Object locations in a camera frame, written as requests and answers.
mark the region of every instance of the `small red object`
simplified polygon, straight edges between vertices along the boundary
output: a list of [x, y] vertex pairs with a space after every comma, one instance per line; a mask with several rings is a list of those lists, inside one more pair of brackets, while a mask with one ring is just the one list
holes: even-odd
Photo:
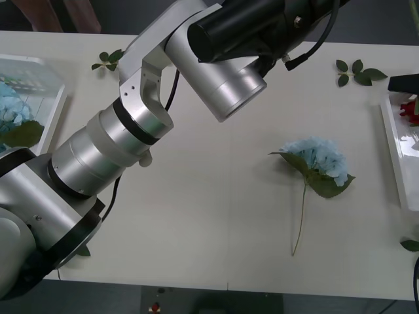
[[405, 112], [401, 113], [401, 116], [412, 116], [414, 115], [414, 106], [416, 105], [416, 100], [411, 101], [410, 103], [404, 103], [400, 105], [400, 110]]
[[400, 113], [400, 115], [407, 116], [409, 118], [409, 122], [412, 124], [419, 124], [419, 114], [414, 114], [415, 106], [416, 100], [400, 105], [400, 110], [404, 110], [404, 112]]

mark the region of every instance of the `screw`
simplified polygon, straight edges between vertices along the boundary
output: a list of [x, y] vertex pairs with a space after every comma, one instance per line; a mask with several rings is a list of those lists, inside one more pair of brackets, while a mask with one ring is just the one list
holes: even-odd
[[294, 20], [294, 27], [295, 28], [300, 28], [301, 21], [302, 21], [302, 18], [300, 16], [296, 17], [295, 20]]

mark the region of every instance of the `white tray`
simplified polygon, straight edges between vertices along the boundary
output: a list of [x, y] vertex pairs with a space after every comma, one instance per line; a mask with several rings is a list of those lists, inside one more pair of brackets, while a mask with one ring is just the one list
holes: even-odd
[[67, 97], [63, 80], [41, 59], [0, 54], [0, 81], [5, 79], [45, 127], [41, 140], [31, 150], [36, 155], [47, 152]]
[[411, 96], [387, 96], [381, 110], [401, 207], [419, 212], [419, 127], [410, 127], [409, 118], [400, 116], [400, 104], [408, 102]]

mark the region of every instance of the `robotic arm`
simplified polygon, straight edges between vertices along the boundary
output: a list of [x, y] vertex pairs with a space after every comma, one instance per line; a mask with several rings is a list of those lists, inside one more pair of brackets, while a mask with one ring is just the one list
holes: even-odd
[[208, 8], [178, 0], [127, 48], [112, 105], [52, 154], [0, 154], [0, 300], [70, 260], [100, 228], [97, 195], [127, 167], [151, 163], [150, 147], [173, 128], [159, 97], [165, 67], [174, 64], [223, 122], [266, 88], [276, 60], [336, 3], [226, 0]]

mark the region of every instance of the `white table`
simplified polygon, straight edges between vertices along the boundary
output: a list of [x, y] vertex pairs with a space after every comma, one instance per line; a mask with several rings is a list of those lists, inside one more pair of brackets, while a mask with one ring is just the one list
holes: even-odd
[[[60, 144], [118, 96], [116, 75], [100, 77], [90, 65], [133, 38], [0, 32], [0, 53], [44, 58], [72, 88]], [[181, 79], [170, 110], [175, 129], [153, 148], [150, 168], [126, 171], [111, 216], [89, 243], [92, 257], [74, 258], [62, 278], [412, 299], [415, 256], [399, 244], [408, 230], [378, 106], [387, 82], [339, 89], [334, 63], [362, 59], [402, 75], [418, 68], [418, 56], [419, 47], [325, 44], [291, 73], [279, 63], [268, 89], [224, 124]], [[163, 103], [173, 74], [165, 73]], [[268, 153], [310, 135], [335, 140], [357, 179], [333, 200], [309, 191], [292, 258], [302, 181]], [[110, 197], [111, 187], [100, 195]]]

